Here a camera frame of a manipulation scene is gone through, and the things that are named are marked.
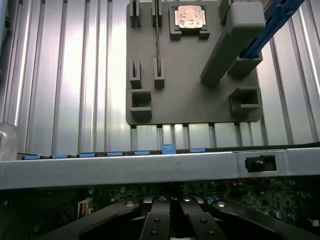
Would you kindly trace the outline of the green motherboard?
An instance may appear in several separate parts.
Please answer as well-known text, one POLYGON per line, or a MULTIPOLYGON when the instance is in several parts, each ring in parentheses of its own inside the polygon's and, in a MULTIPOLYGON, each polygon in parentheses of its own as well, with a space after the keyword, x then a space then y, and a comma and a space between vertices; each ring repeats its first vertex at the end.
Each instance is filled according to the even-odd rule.
POLYGON ((94 210, 122 200, 194 196, 209 206, 227 200, 298 226, 320 230, 320 176, 284 176, 223 180, 91 186, 85 194, 94 210))

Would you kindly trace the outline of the grey parts rack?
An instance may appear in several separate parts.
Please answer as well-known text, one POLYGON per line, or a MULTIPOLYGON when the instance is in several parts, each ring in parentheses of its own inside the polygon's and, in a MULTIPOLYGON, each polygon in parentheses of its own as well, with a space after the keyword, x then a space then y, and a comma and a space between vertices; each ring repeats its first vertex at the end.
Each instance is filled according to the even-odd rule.
POLYGON ((133 126, 256 122, 262 98, 256 59, 236 60, 237 68, 214 85, 201 73, 222 33, 218 1, 194 1, 205 11, 208 39, 198 33, 171 37, 174 12, 183 2, 163 2, 162 25, 153 25, 154 2, 129 0, 126 7, 126 121, 133 126))

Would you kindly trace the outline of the silver CPU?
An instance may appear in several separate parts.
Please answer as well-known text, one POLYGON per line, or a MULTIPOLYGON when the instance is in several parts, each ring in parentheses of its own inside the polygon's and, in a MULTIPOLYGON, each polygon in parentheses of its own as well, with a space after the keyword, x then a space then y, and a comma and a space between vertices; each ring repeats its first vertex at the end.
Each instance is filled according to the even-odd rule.
POLYGON ((200 5, 179 5, 174 8, 174 21, 180 29, 201 29, 206 24, 205 11, 200 5))

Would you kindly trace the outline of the open black PC case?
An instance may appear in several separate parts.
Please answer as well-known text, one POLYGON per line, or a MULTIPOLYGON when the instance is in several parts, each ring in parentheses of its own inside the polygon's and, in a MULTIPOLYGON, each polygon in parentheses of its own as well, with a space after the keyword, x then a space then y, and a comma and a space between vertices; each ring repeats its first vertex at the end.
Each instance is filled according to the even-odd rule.
MULTIPOLYGON (((150 155, 125 151, 122 156, 107 156, 109 152, 99 152, 96 157, 23 160, 36 156, 25 155, 17 161, 0 162, 0 240, 37 240, 78 220, 78 202, 83 200, 88 201, 88 215, 114 204, 95 210, 93 199, 85 193, 89 187, 320 176, 320 142, 201 149, 206 152, 176 148, 176 154, 162 154, 160 149, 150 155)), ((138 202, 140 213, 121 232, 100 240, 140 240, 153 201, 165 198, 170 200, 169 240, 197 240, 180 206, 184 197, 195 198, 205 212, 211 206, 191 195, 120 200, 117 202, 138 202)), ((289 225, 309 232, 309 240, 320 240, 320 229, 289 225)))

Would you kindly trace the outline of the white power connector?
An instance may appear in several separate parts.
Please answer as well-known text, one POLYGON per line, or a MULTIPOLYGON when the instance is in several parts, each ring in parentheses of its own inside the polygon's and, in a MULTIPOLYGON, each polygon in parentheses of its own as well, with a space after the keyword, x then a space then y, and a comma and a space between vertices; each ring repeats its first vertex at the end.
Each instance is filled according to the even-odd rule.
POLYGON ((78 202, 77 206, 77 218, 83 218, 88 215, 88 201, 87 200, 82 200, 78 202))

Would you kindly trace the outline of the hard disk drive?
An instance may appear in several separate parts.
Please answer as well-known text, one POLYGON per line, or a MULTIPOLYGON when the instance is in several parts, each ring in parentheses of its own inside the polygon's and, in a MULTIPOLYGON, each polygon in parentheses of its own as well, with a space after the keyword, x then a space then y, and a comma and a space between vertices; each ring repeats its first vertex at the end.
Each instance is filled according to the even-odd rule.
POLYGON ((241 53, 241 58, 253 59, 266 43, 293 16, 305 0, 259 0, 262 3, 265 29, 241 53))

